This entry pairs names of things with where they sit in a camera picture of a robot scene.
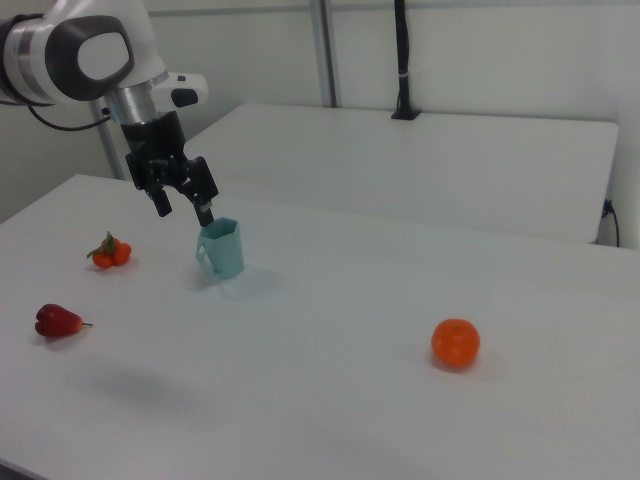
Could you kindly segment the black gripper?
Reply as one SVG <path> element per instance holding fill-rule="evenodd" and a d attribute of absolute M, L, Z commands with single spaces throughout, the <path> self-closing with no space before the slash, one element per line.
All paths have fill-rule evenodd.
<path fill-rule="evenodd" d="M 134 185 L 145 190 L 160 217 L 172 212 L 164 186 L 175 188 L 192 204 L 201 227 L 214 222 L 212 201 L 218 187 L 206 160 L 184 154 L 185 136 L 176 112 L 146 123 L 122 125 L 130 152 L 126 162 Z"/>

